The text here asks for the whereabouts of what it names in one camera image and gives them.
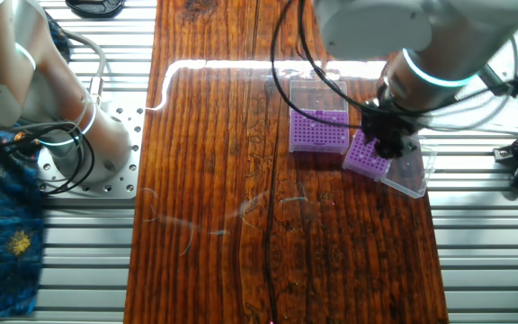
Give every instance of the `blue cloth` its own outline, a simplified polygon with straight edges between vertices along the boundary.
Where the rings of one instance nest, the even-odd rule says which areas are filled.
[[[13,134],[0,134],[4,142]],[[39,285],[43,219],[36,163],[0,158],[0,317],[33,311]]]

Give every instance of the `purple tray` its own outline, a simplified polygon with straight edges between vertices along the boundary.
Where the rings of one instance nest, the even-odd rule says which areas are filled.
[[[349,123],[348,112],[303,112],[330,122]],[[343,154],[349,148],[349,129],[322,124],[291,111],[289,152],[327,152]]]
[[[375,142],[377,142],[376,139],[365,144],[365,135],[358,130],[343,163],[343,169],[349,169],[379,181],[387,173],[391,161],[377,156]]]

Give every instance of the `clear plastic lid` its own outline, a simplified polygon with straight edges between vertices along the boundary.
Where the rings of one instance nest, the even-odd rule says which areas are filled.
[[[421,198],[434,172],[439,145],[427,139],[414,137],[418,149],[403,157],[393,159],[381,182],[413,198]]]
[[[345,82],[335,82],[347,93]],[[347,112],[347,102],[321,81],[292,80],[290,99],[300,109],[323,112]]]

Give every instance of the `pipette tip box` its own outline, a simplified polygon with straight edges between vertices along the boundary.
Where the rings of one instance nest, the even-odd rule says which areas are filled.
[[[365,134],[358,130],[343,163],[343,169],[349,169],[375,181],[379,181],[388,171],[390,160],[377,156],[376,139],[365,143]]]
[[[345,82],[337,85],[346,92]],[[290,99],[300,110],[318,119],[348,124],[347,102],[319,81],[291,81]],[[313,121],[290,108],[289,152],[344,154],[349,148],[349,129]]]

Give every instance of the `wood grain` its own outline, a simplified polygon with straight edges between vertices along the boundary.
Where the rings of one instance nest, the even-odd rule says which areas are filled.
[[[188,59],[267,61],[283,4],[160,0],[147,105]],[[291,12],[281,59],[300,59]],[[174,70],[147,112],[125,323],[447,323],[428,200],[290,154],[270,71],[227,63]]]

